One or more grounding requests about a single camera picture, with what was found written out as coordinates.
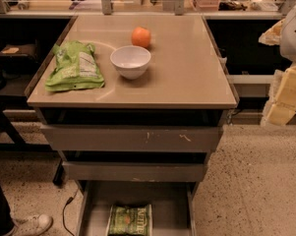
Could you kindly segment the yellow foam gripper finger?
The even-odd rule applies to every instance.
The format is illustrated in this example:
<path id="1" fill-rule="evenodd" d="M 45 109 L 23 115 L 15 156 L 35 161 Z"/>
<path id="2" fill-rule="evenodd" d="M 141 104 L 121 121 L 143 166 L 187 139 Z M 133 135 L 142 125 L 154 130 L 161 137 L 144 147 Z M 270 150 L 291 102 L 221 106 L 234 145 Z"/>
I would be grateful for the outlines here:
<path id="1" fill-rule="evenodd" d="M 268 46 L 279 45 L 283 23 L 284 21 L 280 20 L 279 22 L 275 23 L 271 28 L 263 32 L 262 35 L 259 37 L 259 43 Z"/>
<path id="2" fill-rule="evenodd" d="M 263 127 L 285 126 L 296 114 L 296 63 L 274 72 L 268 101 L 263 110 Z"/>

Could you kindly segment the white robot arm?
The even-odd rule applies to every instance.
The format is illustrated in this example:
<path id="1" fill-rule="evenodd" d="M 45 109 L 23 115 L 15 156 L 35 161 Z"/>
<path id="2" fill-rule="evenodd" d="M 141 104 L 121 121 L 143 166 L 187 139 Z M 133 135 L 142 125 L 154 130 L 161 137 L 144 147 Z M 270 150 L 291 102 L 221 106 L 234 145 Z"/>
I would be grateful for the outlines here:
<path id="1" fill-rule="evenodd" d="M 278 45 L 280 55 L 292 62 L 284 72 L 274 72 L 261 121 L 263 127 L 285 126 L 296 114 L 296 1 L 283 20 L 262 34 L 259 43 Z"/>

